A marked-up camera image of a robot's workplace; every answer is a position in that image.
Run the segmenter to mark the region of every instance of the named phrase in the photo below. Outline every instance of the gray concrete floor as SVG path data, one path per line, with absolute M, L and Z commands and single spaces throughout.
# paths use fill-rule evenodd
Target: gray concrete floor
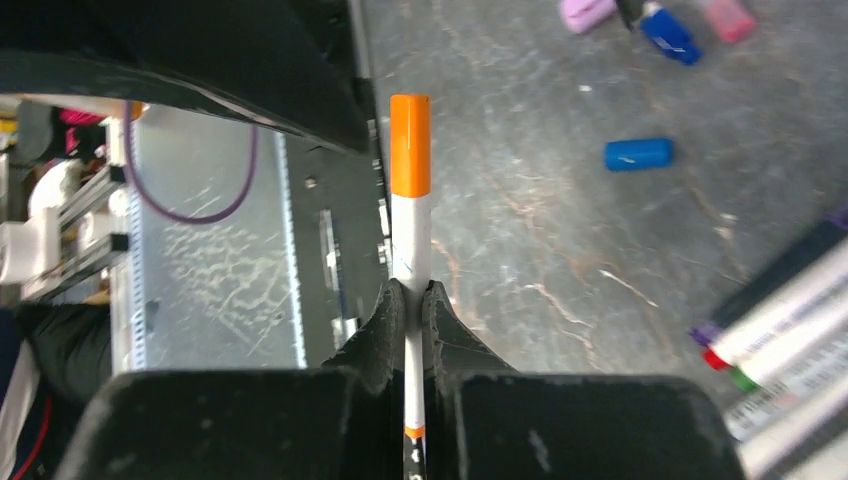
M 432 96 L 434 278 L 522 370 L 668 373 L 738 392 L 687 329 L 846 200 L 848 4 L 751 0 L 753 36 L 687 68 L 556 2 L 365 2 L 382 121 Z M 673 167 L 611 173 L 608 141 L 667 136 Z

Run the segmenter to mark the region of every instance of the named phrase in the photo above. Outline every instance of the marker cap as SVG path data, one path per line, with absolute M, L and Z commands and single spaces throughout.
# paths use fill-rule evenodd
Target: marker cap
M 562 22 L 574 33 L 583 33 L 615 12 L 615 0 L 560 0 Z
M 683 65 L 694 65 L 701 58 L 701 50 L 692 40 L 692 34 L 666 9 L 661 8 L 639 22 L 639 29 L 663 54 Z
M 689 335 L 702 347 L 709 347 L 721 333 L 722 329 L 713 322 L 704 322 L 700 326 L 689 330 Z
M 420 198 L 430 193 L 430 97 L 392 95 L 391 162 L 392 194 Z
M 706 349 L 704 351 L 704 361 L 707 362 L 707 365 L 713 368 L 713 370 L 723 370 L 730 366 L 729 363 L 725 362 L 718 355 L 715 354 L 710 349 Z
M 757 28 L 757 21 L 739 0 L 698 0 L 698 3 L 704 18 L 725 42 L 738 42 Z
M 604 163 L 613 172 L 662 168 L 671 165 L 674 147 L 668 138 L 610 142 L 604 149 Z
M 733 371 L 730 372 L 730 379 L 733 380 L 733 383 L 736 384 L 736 386 L 743 392 L 753 392 L 760 388 L 759 385 L 754 383 L 753 380 L 748 378 L 748 376 L 738 368 L 734 368 Z
M 848 230 L 848 205 L 844 205 L 842 209 L 831 212 L 827 219 L 830 223 L 836 225 L 842 230 Z

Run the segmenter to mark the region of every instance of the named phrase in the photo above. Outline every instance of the marker barrel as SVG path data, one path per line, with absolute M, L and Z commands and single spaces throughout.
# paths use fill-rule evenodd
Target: marker barrel
M 848 281 L 795 328 L 743 360 L 733 380 L 743 390 L 771 381 L 848 323 Z
M 822 424 L 848 403 L 848 374 L 818 393 L 788 416 L 778 420 L 738 449 L 750 479 L 762 478 Z
M 848 432 L 783 477 L 783 480 L 845 479 L 848 479 Z
M 708 321 L 693 328 L 690 332 L 692 338 L 701 346 L 708 346 L 781 285 L 848 237 L 846 214 L 848 206 L 807 231 L 751 282 L 722 303 Z
M 821 298 L 848 277 L 848 241 L 843 241 L 722 333 L 704 359 L 713 368 L 735 364 L 804 321 Z
M 733 438 L 746 442 L 843 375 L 848 375 L 848 331 L 835 335 L 778 379 L 727 410 L 724 423 Z
M 430 98 L 393 95 L 390 103 L 392 276 L 403 288 L 404 465 L 426 475 L 421 309 L 431 278 Z

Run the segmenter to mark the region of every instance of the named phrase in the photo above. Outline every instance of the marker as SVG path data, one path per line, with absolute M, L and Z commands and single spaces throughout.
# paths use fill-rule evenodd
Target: marker
M 817 393 L 788 416 L 781 418 L 737 450 L 750 479 L 762 478 L 848 403 L 848 374 Z
M 704 360 L 720 370 L 758 352 L 804 321 L 848 276 L 848 241 L 843 241 L 722 333 L 704 352 Z
M 727 43 L 738 42 L 757 28 L 757 21 L 739 0 L 698 0 L 704 18 Z
M 615 13 L 615 0 L 560 0 L 562 23 L 574 33 L 583 33 Z
M 424 356 L 421 309 L 431 276 L 430 97 L 393 95 L 390 103 L 392 276 L 404 287 L 404 466 L 423 480 Z
M 828 340 L 775 381 L 746 396 L 724 413 L 724 423 L 738 442 L 746 442 L 776 418 L 806 402 L 848 374 L 848 331 Z
M 671 165 L 674 144 L 669 138 L 645 138 L 610 142 L 604 148 L 604 164 L 611 172 L 628 172 Z
M 789 472 L 783 480 L 848 480 L 848 432 Z
M 848 237 L 848 205 L 828 215 L 772 261 L 757 277 L 721 304 L 690 334 L 706 347 L 781 285 Z
M 833 291 L 806 320 L 759 352 L 743 360 L 731 374 L 746 392 L 760 388 L 813 351 L 824 339 L 848 323 L 848 279 Z
M 645 2 L 642 6 L 639 30 L 666 57 L 683 65 L 694 65 L 701 58 L 701 50 L 695 45 L 692 34 L 671 12 L 658 2 Z

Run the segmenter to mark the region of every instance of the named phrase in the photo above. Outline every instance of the orange band on marker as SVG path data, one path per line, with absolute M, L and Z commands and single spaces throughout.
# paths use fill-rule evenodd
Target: orange band on marker
M 389 108 L 392 193 L 407 198 L 430 193 L 430 97 L 392 95 Z
M 142 113 L 144 113 L 144 104 L 141 102 L 132 102 L 133 120 L 138 120 L 139 118 L 141 118 Z
M 403 427 L 403 433 L 405 433 L 407 437 L 409 437 L 413 440 L 418 440 L 419 438 L 424 436 L 424 427 L 418 427 L 418 428 Z

